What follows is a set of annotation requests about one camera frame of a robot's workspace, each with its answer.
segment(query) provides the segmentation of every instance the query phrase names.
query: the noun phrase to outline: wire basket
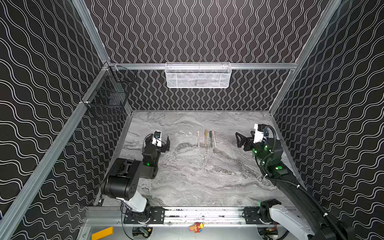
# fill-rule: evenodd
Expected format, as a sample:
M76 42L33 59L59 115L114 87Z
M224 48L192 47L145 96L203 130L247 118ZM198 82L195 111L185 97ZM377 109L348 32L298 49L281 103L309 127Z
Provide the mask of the wire basket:
M227 88L231 79L230 63L175 63L165 67L169 88Z
M124 106L127 94L125 83L117 82L115 77L107 72L95 91L93 100L86 104L92 116L101 121L124 120Z

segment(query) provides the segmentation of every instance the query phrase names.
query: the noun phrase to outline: colorful toy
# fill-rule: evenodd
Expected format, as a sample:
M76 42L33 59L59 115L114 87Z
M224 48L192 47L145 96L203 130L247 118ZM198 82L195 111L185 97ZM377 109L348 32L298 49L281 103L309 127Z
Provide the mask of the colorful toy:
M201 230L203 230L204 228L204 223L202 222L195 222L194 225L190 226L189 227L189 231L194 231L195 233L199 233L201 232Z

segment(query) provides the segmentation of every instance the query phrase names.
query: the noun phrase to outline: dark wall panel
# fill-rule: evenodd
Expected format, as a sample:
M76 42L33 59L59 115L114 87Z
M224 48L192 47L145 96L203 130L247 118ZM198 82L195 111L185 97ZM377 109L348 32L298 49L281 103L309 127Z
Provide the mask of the dark wall panel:
M76 239L104 180L124 121L85 114L14 232L13 240Z
M85 2L115 63L292 63L328 0Z
M135 110L269 110L288 72L233 70L229 87L223 89L168 88L164 71L139 71L128 89L128 102Z
M384 239L384 1L344 0L275 114L309 191Z
M0 0L0 219L101 67L72 1Z

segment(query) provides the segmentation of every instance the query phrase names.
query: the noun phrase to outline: white mesh basket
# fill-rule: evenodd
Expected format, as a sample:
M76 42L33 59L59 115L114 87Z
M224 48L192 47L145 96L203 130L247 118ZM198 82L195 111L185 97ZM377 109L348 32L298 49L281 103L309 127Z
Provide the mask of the white mesh basket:
M166 63L169 88L227 88L230 63Z

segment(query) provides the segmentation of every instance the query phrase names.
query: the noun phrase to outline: gray marble surface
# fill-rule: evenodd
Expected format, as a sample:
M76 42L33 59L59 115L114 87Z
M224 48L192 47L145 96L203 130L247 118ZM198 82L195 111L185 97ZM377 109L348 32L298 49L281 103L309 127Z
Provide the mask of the gray marble surface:
M236 146L235 132L250 136L255 123L271 124L265 112L134 112L120 157L142 160L144 137L156 130L169 136L155 179L140 179L138 191L152 205L258 206L290 200L261 173L252 152ZM217 148L204 147L204 130L214 130ZM200 147L197 147L197 130ZM289 164L284 154L283 160ZM106 199L103 205L119 204Z

